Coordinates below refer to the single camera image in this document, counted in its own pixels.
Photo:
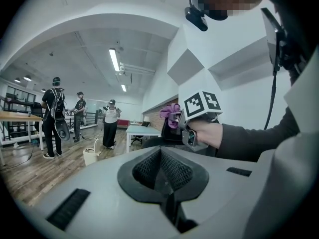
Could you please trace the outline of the person's right hand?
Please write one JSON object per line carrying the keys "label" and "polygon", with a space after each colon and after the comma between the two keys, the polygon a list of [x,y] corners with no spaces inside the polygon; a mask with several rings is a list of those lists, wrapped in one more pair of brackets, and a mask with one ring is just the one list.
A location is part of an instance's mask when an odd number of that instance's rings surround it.
{"label": "person's right hand", "polygon": [[203,120],[191,121],[188,126],[196,132],[197,140],[216,149],[220,148],[223,137],[223,126]]}

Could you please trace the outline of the white desk with pale top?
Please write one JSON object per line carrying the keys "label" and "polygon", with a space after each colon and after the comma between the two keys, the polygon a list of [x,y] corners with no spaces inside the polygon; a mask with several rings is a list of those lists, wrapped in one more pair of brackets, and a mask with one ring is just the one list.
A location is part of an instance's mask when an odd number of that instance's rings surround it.
{"label": "white desk with pale top", "polygon": [[161,137],[161,132],[151,126],[130,125],[126,130],[126,153],[130,152],[131,138],[135,135]]}

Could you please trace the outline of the wooden desk with white frame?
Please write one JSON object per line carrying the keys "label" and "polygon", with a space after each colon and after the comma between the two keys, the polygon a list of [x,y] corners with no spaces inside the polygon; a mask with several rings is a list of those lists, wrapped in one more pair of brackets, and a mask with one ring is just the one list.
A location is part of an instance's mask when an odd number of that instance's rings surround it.
{"label": "wooden desk with white frame", "polygon": [[24,114],[24,113],[14,113],[14,112],[5,112],[0,111],[0,122],[25,122],[27,123],[28,129],[28,141],[31,143],[31,122],[38,122],[39,123],[39,131],[36,135],[36,138],[39,138],[39,147],[43,151],[43,136],[42,136],[42,125],[43,121],[41,117],[31,115],[31,114]]}

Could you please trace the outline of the white trash bin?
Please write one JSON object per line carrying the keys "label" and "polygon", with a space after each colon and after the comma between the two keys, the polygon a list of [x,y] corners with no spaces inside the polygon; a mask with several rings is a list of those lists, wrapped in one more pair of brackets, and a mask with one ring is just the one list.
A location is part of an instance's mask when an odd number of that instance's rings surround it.
{"label": "white trash bin", "polygon": [[98,157],[101,154],[101,140],[95,138],[94,146],[92,148],[86,148],[83,150],[83,157],[85,166],[93,164],[98,161]]}

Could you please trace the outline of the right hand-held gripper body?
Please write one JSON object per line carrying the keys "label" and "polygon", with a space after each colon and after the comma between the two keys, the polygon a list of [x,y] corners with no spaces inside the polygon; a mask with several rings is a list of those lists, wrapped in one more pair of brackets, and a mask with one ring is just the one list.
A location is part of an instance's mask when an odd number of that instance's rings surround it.
{"label": "right hand-held gripper body", "polygon": [[218,116],[222,113],[223,111],[214,93],[200,90],[184,100],[183,110],[178,119],[183,144],[192,151],[205,150],[208,144],[198,141],[197,132],[189,127],[189,123],[193,119],[217,123]]}

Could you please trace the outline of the person's dark jacket torso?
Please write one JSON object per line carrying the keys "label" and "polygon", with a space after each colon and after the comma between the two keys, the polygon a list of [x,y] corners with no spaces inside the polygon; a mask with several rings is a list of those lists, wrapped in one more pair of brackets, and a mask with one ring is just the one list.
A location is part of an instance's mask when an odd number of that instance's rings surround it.
{"label": "person's dark jacket torso", "polygon": [[[289,72],[290,82],[294,84],[298,79],[318,45],[318,37],[311,24],[301,15],[280,14],[283,29],[287,34],[287,45],[290,55],[284,60],[283,67]],[[266,138],[265,145],[274,149],[284,140],[297,135],[300,129],[289,108],[280,123],[273,128],[260,131],[246,131],[248,137]]]}

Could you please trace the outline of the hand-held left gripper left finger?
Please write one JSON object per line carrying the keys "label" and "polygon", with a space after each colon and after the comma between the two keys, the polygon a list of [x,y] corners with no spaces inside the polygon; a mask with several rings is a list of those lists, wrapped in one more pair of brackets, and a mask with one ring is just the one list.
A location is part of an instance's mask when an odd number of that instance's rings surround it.
{"label": "hand-held left gripper left finger", "polygon": [[90,192],[89,197],[66,229],[80,239],[171,239],[179,231],[157,204],[144,204],[130,198],[119,186],[119,168],[142,154],[137,150],[86,166],[53,187],[34,206],[47,218],[76,188]]}

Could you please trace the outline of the person's right forearm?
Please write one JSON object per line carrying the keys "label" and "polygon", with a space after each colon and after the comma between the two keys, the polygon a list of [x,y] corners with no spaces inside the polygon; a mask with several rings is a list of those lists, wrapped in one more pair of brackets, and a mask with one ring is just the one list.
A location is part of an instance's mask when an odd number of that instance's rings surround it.
{"label": "person's right forearm", "polygon": [[222,126],[223,137],[216,157],[249,162],[257,162],[264,151],[276,149],[283,141],[300,132],[289,108],[286,108],[280,123],[270,129],[245,129],[228,124]]}

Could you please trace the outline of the purple cloth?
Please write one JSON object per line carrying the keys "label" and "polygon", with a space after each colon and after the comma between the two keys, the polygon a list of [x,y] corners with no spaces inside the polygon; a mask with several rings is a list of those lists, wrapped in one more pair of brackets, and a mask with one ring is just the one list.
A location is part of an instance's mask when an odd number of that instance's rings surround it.
{"label": "purple cloth", "polygon": [[171,121],[168,119],[168,116],[170,113],[176,113],[179,111],[181,111],[180,105],[177,103],[172,103],[172,104],[166,105],[164,108],[162,108],[159,112],[159,116],[161,118],[165,118],[167,120],[168,126],[170,128],[177,129],[179,121]]}

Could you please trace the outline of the grey chest device box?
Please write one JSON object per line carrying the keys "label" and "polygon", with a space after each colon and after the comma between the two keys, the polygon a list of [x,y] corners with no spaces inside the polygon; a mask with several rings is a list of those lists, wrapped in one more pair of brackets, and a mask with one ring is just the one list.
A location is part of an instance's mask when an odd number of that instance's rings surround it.
{"label": "grey chest device box", "polygon": [[272,13],[266,8],[261,8],[261,13],[264,21],[267,46],[269,49],[270,61],[273,67],[273,76],[280,70],[279,58],[280,58],[280,41],[285,37],[285,32],[272,15]]}

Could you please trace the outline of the white ceiling pipes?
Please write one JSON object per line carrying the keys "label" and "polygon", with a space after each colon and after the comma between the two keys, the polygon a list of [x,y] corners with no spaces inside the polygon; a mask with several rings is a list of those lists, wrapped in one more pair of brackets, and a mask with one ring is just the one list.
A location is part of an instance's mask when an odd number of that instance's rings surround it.
{"label": "white ceiling pipes", "polygon": [[124,63],[120,63],[120,71],[141,74],[141,75],[151,75],[151,76],[153,76],[156,72],[153,69],[148,69],[148,68],[124,64]]}

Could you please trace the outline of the black metal railing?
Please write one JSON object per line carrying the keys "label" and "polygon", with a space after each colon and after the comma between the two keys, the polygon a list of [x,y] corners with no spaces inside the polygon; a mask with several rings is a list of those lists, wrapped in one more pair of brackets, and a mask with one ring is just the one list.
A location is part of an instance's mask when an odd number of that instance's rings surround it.
{"label": "black metal railing", "polygon": [[[25,103],[16,99],[0,96],[0,111],[31,114],[30,107],[33,103]],[[81,123],[81,128],[88,128],[98,124],[97,113],[86,113],[86,124]],[[37,133],[34,122],[31,122],[31,135]],[[18,137],[28,136],[27,123],[25,122],[0,122],[0,135],[4,142],[16,140]]]}

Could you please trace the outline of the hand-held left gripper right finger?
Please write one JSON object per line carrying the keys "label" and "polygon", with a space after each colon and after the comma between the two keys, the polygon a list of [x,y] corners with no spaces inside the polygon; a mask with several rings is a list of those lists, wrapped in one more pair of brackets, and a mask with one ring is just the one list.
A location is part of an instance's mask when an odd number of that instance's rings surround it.
{"label": "hand-held left gripper right finger", "polygon": [[270,173],[274,152],[264,152],[258,162],[228,160],[162,147],[163,153],[192,169],[204,168],[209,176],[199,196],[183,201],[184,217],[196,227],[180,233],[160,227],[160,239],[264,239],[266,233],[253,222],[254,211]]}

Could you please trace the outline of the black oval backpack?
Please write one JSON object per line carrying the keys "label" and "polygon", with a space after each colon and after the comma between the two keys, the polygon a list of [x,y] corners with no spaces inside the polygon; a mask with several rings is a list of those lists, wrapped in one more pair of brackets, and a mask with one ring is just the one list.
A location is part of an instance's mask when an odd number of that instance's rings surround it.
{"label": "black oval backpack", "polygon": [[70,131],[67,122],[60,119],[56,120],[54,125],[60,139],[62,141],[68,141],[70,139]]}

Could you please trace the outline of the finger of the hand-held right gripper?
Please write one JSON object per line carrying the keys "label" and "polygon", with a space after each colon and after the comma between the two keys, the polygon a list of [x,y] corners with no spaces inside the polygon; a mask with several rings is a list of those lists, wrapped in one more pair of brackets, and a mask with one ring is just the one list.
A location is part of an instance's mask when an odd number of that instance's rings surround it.
{"label": "finger of the hand-held right gripper", "polygon": [[185,121],[184,111],[170,113],[168,119],[171,121]]}

